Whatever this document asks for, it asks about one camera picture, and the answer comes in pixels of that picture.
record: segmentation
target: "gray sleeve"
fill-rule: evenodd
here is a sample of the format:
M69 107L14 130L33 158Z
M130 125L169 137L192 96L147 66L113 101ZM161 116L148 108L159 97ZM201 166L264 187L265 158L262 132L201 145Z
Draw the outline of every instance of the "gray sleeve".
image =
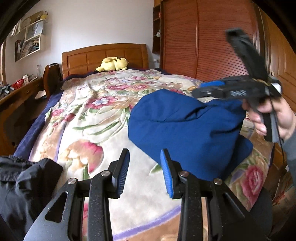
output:
M296 130L292 136L283 144L283 150L287 154L287 164L296 187Z

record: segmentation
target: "navy blue bed sheet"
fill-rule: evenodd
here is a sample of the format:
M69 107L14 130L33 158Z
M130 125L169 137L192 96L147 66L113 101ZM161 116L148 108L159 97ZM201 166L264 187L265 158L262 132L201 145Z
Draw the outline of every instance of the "navy blue bed sheet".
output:
M160 71L162 74L168 74L166 71L156 68L155 70ZM37 137L39 133L42 131L44 125L45 125L45 114L50 110L50 108L54 107L57 102L60 100L62 97L63 91L61 90L62 84L70 80L72 78L85 78L91 74L96 74L98 71L93 71L89 72L87 74L71 74L67 76L61 83L60 86L58 86L57 90L55 93L50 97L47 106L45 109L41 112L41 114L37 117L37 119L34 121L33 125L30 127L29 131L26 133L24 138L21 140L20 144L18 145L16 151L14 152L14 156L24 158L26 160L29 159L31 150L34 146L35 141L37 140Z

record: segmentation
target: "blue jacket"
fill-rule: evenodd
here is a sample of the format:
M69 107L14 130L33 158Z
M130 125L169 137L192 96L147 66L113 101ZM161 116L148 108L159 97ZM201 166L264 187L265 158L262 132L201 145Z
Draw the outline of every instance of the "blue jacket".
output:
M246 112L238 100L202 103L165 89L141 98L128 124L129 139L160 164L167 148L172 160L196 177L225 179L252 151L239 134Z

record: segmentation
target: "red-brown louvered door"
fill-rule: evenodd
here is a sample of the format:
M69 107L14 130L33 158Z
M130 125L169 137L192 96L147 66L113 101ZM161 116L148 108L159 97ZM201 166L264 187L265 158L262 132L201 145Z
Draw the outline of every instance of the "red-brown louvered door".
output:
M162 68L202 81L247 74L225 30L258 34L249 0L165 0Z

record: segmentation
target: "metal screw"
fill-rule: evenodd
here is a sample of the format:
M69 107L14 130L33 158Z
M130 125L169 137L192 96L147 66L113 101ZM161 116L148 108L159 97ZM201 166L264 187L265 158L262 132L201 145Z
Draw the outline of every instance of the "metal screw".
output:
M102 171L101 173L102 177L108 177L110 175L109 171Z
M189 175L189 172L187 171L180 171L181 177L187 177Z
M74 184L74 183L76 183L76 179L75 179L75 178L70 178L70 179L68 180L68 184L72 185L72 184Z
M215 179L214 179L214 183L215 183L216 185L221 185L221 184L222 184L222 180L221 180L220 178L215 178Z

